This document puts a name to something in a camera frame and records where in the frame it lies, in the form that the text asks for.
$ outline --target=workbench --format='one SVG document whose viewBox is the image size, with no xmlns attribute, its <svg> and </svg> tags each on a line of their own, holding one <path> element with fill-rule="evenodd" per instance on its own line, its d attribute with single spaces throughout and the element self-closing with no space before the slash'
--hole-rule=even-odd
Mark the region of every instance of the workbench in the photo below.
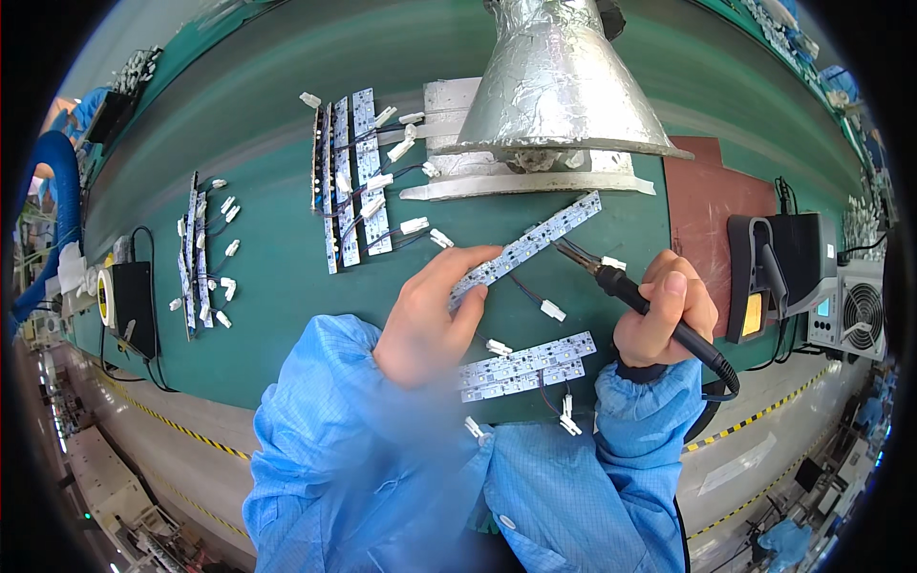
<svg viewBox="0 0 917 573">
<path fill-rule="evenodd" d="M 327 274 L 322 220 L 308 207 L 313 112 L 297 95 L 306 90 L 334 101 L 373 87 L 378 109 L 419 111 L 424 82 L 481 75 L 494 42 L 492 17 L 480 3 L 363 0 L 345 15 L 328 3 L 303 4 L 278 6 L 236 29 L 161 90 L 107 158 L 86 220 L 84 252 L 90 261 L 101 260 L 115 239 L 136 225 L 152 229 L 166 380 L 178 390 L 245 408 L 256 408 L 261 393 L 277 380 L 310 317 L 355 314 L 382 327 L 404 281 L 439 251 L 422 239 Z M 846 197 L 859 190 L 858 161 L 808 88 L 745 32 L 703 7 L 682 0 L 622 5 L 627 27 L 614 47 L 667 132 L 719 138 L 726 168 L 764 181 L 784 176 L 801 210 L 819 210 L 840 228 Z M 423 147 L 414 146 L 395 167 L 422 161 Z M 635 175 L 652 181 L 657 195 L 602 192 L 602 212 L 568 237 L 593 253 L 626 261 L 628 274 L 639 280 L 670 240 L 662 160 L 634 155 L 633 161 Z M 181 294 L 175 222 L 187 209 L 194 170 L 202 178 L 229 181 L 214 192 L 211 204 L 233 194 L 242 207 L 226 233 L 208 243 L 212 264 L 233 239 L 241 239 L 241 246 L 220 273 L 238 282 L 226 307 L 232 328 L 205 329 L 189 342 L 181 313 L 170 313 L 168 303 Z M 578 196 L 397 199 L 403 188 L 425 181 L 412 171 L 386 189 L 390 221 L 426 216 L 458 246 L 507 244 Z M 140 260 L 149 258 L 142 234 L 137 253 Z M 491 287 L 479 332 L 521 349 L 590 330 L 600 352 L 585 358 L 587 377 L 571 383 L 575 410 L 590 408 L 591 385 L 608 360 L 624 305 L 550 249 L 515 274 L 567 319 L 561 324 L 542 314 L 503 279 Z M 215 304 L 222 302 L 219 297 Z M 742 346 L 722 339 L 715 344 L 736 370 L 747 369 L 773 353 L 776 329 L 770 330 Z M 74 318 L 78 347 L 98 354 L 99 332 L 96 309 Z M 467 360 L 489 356 L 476 340 Z M 139 358 L 116 352 L 113 338 L 105 343 L 105 359 L 147 377 Z M 707 371 L 704 376 L 713 378 Z M 550 387 L 548 394 L 558 402 L 560 388 Z M 469 411 L 479 422 L 551 415 L 537 392 L 472 402 Z"/>
</svg>

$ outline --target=soldering iron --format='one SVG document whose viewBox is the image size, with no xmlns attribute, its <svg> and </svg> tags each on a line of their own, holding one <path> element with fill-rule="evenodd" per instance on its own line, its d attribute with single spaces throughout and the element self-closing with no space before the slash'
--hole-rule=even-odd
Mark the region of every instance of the soldering iron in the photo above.
<svg viewBox="0 0 917 573">
<path fill-rule="evenodd" d="M 627 306 L 630 306 L 640 314 L 646 315 L 649 312 L 649 301 L 643 298 L 637 289 L 637 284 L 627 277 L 627 273 L 624 270 L 612 265 L 602 264 L 600 259 L 589 255 L 582 249 L 575 250 L 559 243 L 554 243 L 554 246 L 595 277 L 595 281 L 599 283 L 605 294 L 621 299 Z M 738 395 L 739 378 L 735 374 L 732 365 L 729 364 L 723 353 L 717 350 L 713 344 L 707 342 L 696 330 L 688 326 L 684 319 L 679 320 L 679 323 L 675 326 L 672 338 L 696 356 L 707 368 L 715 372 L 731 392 L 723 396 L 703 394 L 701 398 L 709 402 L 727 402 Z"/>
</svg>

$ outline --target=fan grille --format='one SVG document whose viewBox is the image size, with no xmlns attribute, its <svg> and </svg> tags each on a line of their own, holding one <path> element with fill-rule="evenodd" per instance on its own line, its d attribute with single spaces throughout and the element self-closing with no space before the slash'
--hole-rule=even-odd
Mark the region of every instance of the fan grille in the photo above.
<svg viewBox="0 0 917 573">
<path fill-rule="evenodd" d="M 844 299 L 844 331 L 856 323 L 870 325 L 869 330 L 854 330 L 845 342 L 858 350 L 869 350 L 882 334 L 884 324 L 882 298 L 872 285 L 859 283 Z"/>
</svg>

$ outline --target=black wristband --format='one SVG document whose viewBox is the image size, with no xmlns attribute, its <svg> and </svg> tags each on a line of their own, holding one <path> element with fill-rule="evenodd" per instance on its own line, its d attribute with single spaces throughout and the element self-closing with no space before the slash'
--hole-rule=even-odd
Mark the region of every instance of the black wristband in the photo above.
<svg viewBox="0 0 917 573">
<path fill-rule="evenodd" d="M 630 380 L 634 384 L 655 382 L 666 371 L 665 364 L 651 364 L 640 368 L 627 366 L 621 361 L 621 353 L 614 346 L 612 346 L 612 356 L 618 363 L 617 375 L 624 380 Z"/>
</svg>

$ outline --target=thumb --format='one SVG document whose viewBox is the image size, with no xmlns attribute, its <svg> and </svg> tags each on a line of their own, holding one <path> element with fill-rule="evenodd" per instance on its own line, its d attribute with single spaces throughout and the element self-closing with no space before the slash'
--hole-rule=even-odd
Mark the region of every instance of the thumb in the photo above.
<svg viewBox="0 0 917 573">
<path fill-rule="evenodd" d="M 646 313 L 634 335 L 634 346 L 643 356 L 658 356 L 668 346 L 668 340 L 681 319 L 685 308 L 688 278 L 677 270 L 666 273 L 658 281 Z"/>
<path fill-rule="evenodd" d="M 487 286 L 479 284 L 465 293 L 465 298 L 458 308 L 452 326 L 446 332 L 446 345 L 457 355 L 468 350 L 478 323 L 484 316 L 484 299 L 487 298 Z"/>
</svg>

